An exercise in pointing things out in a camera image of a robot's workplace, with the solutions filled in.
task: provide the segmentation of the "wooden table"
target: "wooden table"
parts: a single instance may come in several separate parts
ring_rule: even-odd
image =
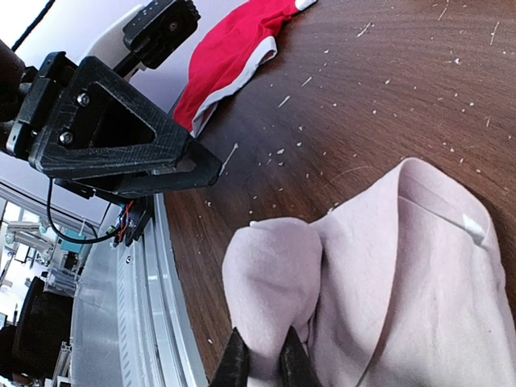
[[[231,331],[221,265],[235,231],[253,219],[312,222],[409,156],[488,208],[516,312],[515,37],[510,0],[320,0],[285,26],[278,57],[202,136],[221,160],[238,143],[227,172],[166,196],[208,376]]]

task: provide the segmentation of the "white wall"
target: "white wall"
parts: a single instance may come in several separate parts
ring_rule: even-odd
[[[12,45],[38,15],[47,0],[0,2],[0,39]],[[47,54],[66,51],[79,61],[84,51],[113,22],[133,6],[147,0],[56,0],[44,21],[18,50],[26,65],[39,67]],[[192,52],[206,33],[244,0],[195,0],[201,14],[199,28],[185,44],[157,70],[138,73],[133,84],[161,109],[168,111],[186,86]],[[0,179],[35,195],[46,198],[48,179],[27,163],[0,154]],[[98,223],[106,209],[100,199],[86,201],[56,188],[52,202],[78,216]]]

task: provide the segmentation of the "white fabric trim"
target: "white fabric trim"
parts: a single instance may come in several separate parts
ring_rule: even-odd
[[[200,135],[210,120],[210,117],[215,112],[215,109],[217,109],[218,101],[224,97],[236,93],[239,89],[244,87],[245,84],[248,83],[252,78],[258,67],[260,67],[268,60],[271,60],[276,56],[276,54],[277,46],[274,37],[268,36],[267,38],[263,39],[249,57],[248,62],[243,67],[240,75],[230,85],[210,94],[202,103],[201,107],[199,107],[199,110],[193,118],[191,135],[193,137]]]
[[[299,11],[304,11],[306,8],[317,2],[317,0],[296,0],[296,8]]]

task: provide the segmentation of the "red wire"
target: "red wire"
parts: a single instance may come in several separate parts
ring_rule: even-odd
[[[120,233],[119,233],[119,243],[122,243],[123,241],[123,236],[125,235],[126,233],[126,230],[127,230],[127,227],[129,226],[129,211],[131,210],[133,204],[135,204],[135,201],[132,201],[130,202],[127,206],[126,206],[126,213],[124,215],[124,224],[123,224],[123,227],[122,227],[122,230],[120,230]]]

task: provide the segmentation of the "pink cloth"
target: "pink cloth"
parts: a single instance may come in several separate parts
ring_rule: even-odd
[[[325,386],[516,386],[497,237],[463,186],[417,159],[313,224],[236,232],[223,264],[249,385],[279,383],[289,326]]]

